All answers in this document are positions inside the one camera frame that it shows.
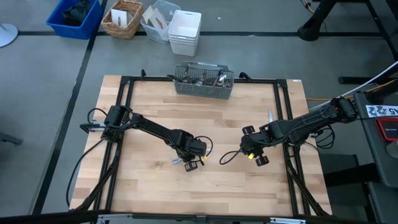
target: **black table leg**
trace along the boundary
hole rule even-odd
[[[384,28],[383,24],[380,21],[380,18],[378,16],[378,14],[376,13],[376,10],[374,10],[372,4],[370,1],[365,1],[366,6],[369,9],[369,12],[371,13],[374,22],[377,25],[377,28],[380,31],[381,36],[383,37],[384,41],[386,41],[386,44],[391,52],[392,58],[395,61],[398,61],[398,52],[395,49],[394,45],[391,42],[390,36],[387,33],[386,29]],[[391,76],[393,73],[390,74],[384,74],[382,76],[380,76],[379,78],[377,78],[376,80],[373,81],[373,83],[386,83],[388,82],[388,77]],[[367,81],[369,81],[370,78],[366,78],[366,77],[339,77],[338,78],[338,82],[340,84],[357,84],[357,85],[361,85]]]
[[[11,135],[0,133],[0,141],[2,142],[11,142],[16,145],[22,144],[22,140],[19,138],[15,138]]]
[[[379,182],[380,177],[377,173],[375,163],[357,166],[350,169],[341,171],[331,172],[323,175],[327,187],[344,185],[344,184],[355,184],[363,182]]]
[[[337,1],[338,0],[322,0],[312,17],[298,29],[298,36],[306,41],[317,40],[323,21],[329,15],[329,12],[333,9]]]

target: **gray floor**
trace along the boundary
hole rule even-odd
[[[106,8],[114,2],[109,0]],[[143,2],[147,7],[155,0]],[[295,32],[310,17],[299,0],[172,2],[183,10],[201,12],[202,31]],[[396,20],[386,3],[372,3],[387,31],[393,32]],[[45,20],[56,4],[2,0],[0,21],[13,23],[21,31],[50,31]],[[364,4],[337,4],[326,24],[329,32],[377,32]],[[0,131],[24,139],[21,146],[0,143],[0,216],[31,211],[87,43],[57,36],[20,36],[0,49]],[[139,75],[142,68],[148,75],[165,75],[183,60],[225,64],[236,74],[245,71],[256,78],[301,79],[309,97],[339,95],[354,86],[339,85],[337,77],[371,77],[393,62],[380,38],[329,37],[304,42],[296,37],[205,36],[200,37],[197,56],[185,57],[174,55],[170,45],[145,36],[132,40],[97,37],[43,212],[67,210],[65,189],[87,137],[78,125],[94,107],[103,76]],[[334,127],[335,147],[324,153],[357,154],[361,164],[372,162],[366,141],[351,141],[350,135],[364,139],[359,123]]]

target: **wooden table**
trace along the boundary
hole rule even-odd
[[[105,111],[115,104],[120,76],[105,76],[97,106]],[[294,117],[307,113],[304,90],[298,80],[287,80]],[[287,117],[280,90],[284,118]],[[267,124],[268,111],[277,119],[274,89],[269,84],[235,83],[231,98],[217,100],[177,95],[172,82],[135,81],[131,108],[170,129],[183,129],[194,136],[206,135],[214,150],[205,166],[186,172],[164,142],[140,130],[126,131],[118,169],[112,211],[247,216],[292,216],[282,146],[265,148],[270,163],[258,167],[240,154],[219,165],[220,157],[239,149],[242,127]],[[95,113],[95,119],[104,115]],[[101,132],[88,135],[85,150],[100,139]],[[71,208],[79,206],[98,182],[106,143],[82,161]],[[318,152],[303,145],[300,151],[305,182],[325,211],[331,213]],[[101,206],[108,192],[104,188]],[[298,207],[302,200],[296,186]]]

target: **white plastic container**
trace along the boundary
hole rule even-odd
[[[173,53],[195,56],[199,43],[201,14],[176,10],[169,26],[169,40]]]
[[[176,4],[163,0],[158,0],[157,2],[155,2],[155,4],[152,7],[154,9],[157,8],[159,10],[159,12],[164,16],[164,19],[166,20],[167,23],[169,23],[169,25],[163,30],[157,30],[155,29],[155,27],[146,25],[144,19],[141,19],[140,24],[145,29],[148,38],[156,42],[159,42],[161,44],[168,44],[169,42],[168,32],[169,32],[170,23],[173,19],[175,11],[180,10],[181,7]]]
[[[175,43],[170,41],[170,44],[172,46],[173,53],[179,54],[179,55],[186,55],[186,56],[195,56],[198,44],[180,44],[180,43]]]

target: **blue bin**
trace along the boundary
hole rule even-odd
[[[62,12],[78,4],[78,0],[61,0],[45,23],[51,26],[55,33],[61,37],[87,40],[90,38],[91,33],[100,22],[104,13],[104,9],[101,7],[98,0],[89,1],[93,3],[93,6],[80,27],[63,25],[62,16]]]

